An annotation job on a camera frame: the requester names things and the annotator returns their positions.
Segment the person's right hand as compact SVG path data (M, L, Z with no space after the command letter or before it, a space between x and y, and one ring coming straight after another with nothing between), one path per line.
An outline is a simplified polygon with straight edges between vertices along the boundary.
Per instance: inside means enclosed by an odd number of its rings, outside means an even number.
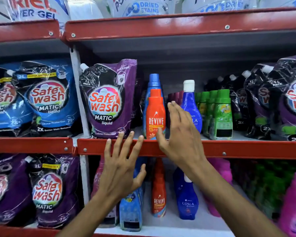
M201 142L189 112L183 110L175 101L167 104L170 112L170 136L167 139L170 153L164 153L194 183L206 160Z

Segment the person's left hand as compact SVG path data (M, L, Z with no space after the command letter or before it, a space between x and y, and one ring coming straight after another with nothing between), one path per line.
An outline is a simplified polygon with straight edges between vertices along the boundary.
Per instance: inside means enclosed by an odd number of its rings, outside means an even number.
M122 194L125 198L128 194L136 190L133 188L134 168L141 150L144 137L140 135L132 148L131 153L125 161L121 160L120 152L122 149L122 141L124 132L120 132L118 138L113 145L111 158L104 162L102 176L100 178L98 191L105 191L107 193Z

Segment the person's left forearm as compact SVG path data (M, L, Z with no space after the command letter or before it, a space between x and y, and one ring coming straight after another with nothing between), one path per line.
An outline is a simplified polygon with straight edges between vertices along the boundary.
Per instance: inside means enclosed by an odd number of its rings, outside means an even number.
M98 191L80 213L55 237L92 237L114 206L125 196Z

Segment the person's right forearm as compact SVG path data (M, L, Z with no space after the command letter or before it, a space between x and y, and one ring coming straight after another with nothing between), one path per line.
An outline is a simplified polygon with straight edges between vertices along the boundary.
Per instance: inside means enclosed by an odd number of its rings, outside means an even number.
M207 161L188 159L184 172L213 202L235 237L288 237Z

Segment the orange bottle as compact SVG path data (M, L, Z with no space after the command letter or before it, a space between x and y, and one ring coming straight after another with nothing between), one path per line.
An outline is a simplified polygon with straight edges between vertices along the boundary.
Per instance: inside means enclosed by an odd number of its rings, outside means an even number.
M166 132L166 111L161 89L151 89L148 97L146 110L146 138L156 140L158 128L162 129L163 135Z
M166 214L166 184L162 158L156 158L152 179L151 213L154 217L162 218Z

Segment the pink bottle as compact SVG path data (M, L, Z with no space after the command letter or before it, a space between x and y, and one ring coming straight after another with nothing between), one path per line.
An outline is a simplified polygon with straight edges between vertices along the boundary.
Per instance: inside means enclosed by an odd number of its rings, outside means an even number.
M91 199L97 193L99 189L99 182L102 176L103 167L104 167L104 156L100 156L99 166L96 170L94 181L93 181L93 188L91 192ZM103 222L99 225L99 228L113 228L119 223L119 214L118 214L118 207L115 206L110 213L104 218Z
M223 177L223 179L225 179L230 185L233 185L233 176L229 160L221 158L208 158L207 160L215 168L215 170ZM202 193L202 195L209 210L209 213L215 217L220 218L221 215L215 208L212 201L204 193Z
M278 226L289 237L296 237L296 173L284 196Z

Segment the white metal shelf upright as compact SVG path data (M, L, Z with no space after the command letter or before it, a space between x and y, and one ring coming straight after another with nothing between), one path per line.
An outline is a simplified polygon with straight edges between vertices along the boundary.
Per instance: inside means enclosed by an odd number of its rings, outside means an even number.
M70 56L71 56L72 69L73 69L73 74L75 79L75 87L76 87L76 92L78 96L82 130L83 130L83 134L78 135L77 140L87 139L90 137L90 130L88 127L86 112L84 109L80 87L79 87L79 76L80 74L82 74L82 69L80 68L80 65L81 65L80 54L76 45L73 45L73 47L70 48ZM84 154L79 155L79 160L80 160L81 179L82 179L82 188L83 188L83 200L84 200L84 206L86 206L86 204L90 200L90 194L91 194L88 156Z

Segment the light blue bottle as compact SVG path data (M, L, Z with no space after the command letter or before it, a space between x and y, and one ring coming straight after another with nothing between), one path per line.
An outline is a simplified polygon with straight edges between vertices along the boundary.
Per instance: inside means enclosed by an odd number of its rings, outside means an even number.
M142 228L143 199L145 183L120 201L120 228L124 231L139 232Z

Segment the maroon bottles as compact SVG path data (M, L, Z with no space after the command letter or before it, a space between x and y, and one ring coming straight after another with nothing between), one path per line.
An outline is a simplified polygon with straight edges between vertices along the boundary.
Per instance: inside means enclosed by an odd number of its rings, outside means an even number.
M167 104L172 102L172 101L175 101L179 106L181 106L182 100L183 100L183 94L184 94L184 91L174 92L174 93L168 94L166 107L168 108ZM168 109L167 109L167 118L168 118L167 119L167 127L170 128L170 112L169 112Z

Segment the dark detergent pouch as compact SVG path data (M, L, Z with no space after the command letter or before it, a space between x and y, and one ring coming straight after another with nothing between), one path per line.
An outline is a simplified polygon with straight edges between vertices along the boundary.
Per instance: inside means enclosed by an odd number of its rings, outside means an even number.
M147 82L139 76L135 79L133 109L131 113L130 128L134 129L142 125L144 101L146 97Z

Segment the blue bottle white cap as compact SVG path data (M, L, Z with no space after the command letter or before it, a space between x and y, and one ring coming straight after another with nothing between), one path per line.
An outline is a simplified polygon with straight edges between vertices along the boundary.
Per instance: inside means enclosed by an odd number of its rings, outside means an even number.
M173 173L173 183L179 217L194 220L198 210L198 197L193 182L177 167Z
M184 80L183 82L184 93L183 93L181 107L183 110L190 113L196 129L198 130L199 133L201 133L203 120L195 101L194 88L195 88L194 80L191 80L191 79Z

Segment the green bottle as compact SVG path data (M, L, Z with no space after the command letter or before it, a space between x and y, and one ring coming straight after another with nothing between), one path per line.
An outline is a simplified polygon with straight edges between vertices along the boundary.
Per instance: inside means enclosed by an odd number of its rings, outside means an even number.
M207 100L209 99L209 96L210 96L210 92L208 91L197 92L195 94L195 101L203 121L205 120L205 117L206 117Z
M211 140L231 140L233 136L233 116L229 89L217 91L209 137Z
M209 138L210 137L210 125L214 114L214 107L217 97L217 90L212 90L209 92L209 98L206 100L206 112L205 119L203 123L203 134Z

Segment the tall blue bottle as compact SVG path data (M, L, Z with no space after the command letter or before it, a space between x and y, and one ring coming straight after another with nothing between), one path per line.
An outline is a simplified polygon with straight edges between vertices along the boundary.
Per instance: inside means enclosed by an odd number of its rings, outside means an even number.
M145 94L145 98L143 101L143 117L142 117L142 121L143 121L143 136L145 137L145 139L147 139L146 137L146 110L148 107L148 98L150 97L150 91L152 89L160 89L161 90L161 96L163 98L163 105L165 107L165 102L164 102L164 95L163 95L163 90L162 90L162 85L161 82L159 80L159 74L150 74L149 75L149 82L147 84L147 88L146 88L146 94Z

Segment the large purple detergent pouch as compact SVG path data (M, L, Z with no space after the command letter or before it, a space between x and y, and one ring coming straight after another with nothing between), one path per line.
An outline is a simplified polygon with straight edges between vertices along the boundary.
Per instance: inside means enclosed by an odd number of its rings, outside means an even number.
M35 206L27 154L0 154L0 225L24 227L34 221Z
M35 154L25 158L38 228L61 229L79 212L77 157Z

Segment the row of green bottles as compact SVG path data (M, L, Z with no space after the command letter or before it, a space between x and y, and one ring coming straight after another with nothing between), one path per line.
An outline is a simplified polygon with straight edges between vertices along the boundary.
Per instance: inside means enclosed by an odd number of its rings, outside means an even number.
M249 200L276 223L296 172L296 160L234 159L231 170L234 182Z

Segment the white detergent pouch blue print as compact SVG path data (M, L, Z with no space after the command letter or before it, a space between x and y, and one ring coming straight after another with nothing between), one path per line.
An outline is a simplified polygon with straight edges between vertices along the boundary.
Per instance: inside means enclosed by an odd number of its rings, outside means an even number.
M104 0L113 18L174 14L178 0Z
M296 0L258 0L258 8L296 7Z
M257 0L183 0L182 13L238 11L257 8Z

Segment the white detergent pouch red print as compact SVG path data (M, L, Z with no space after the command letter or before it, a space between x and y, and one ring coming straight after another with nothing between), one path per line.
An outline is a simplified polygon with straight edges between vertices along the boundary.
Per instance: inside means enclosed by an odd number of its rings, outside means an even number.
M60 27L70 20L67 0L3 0L12 22L55 19Z

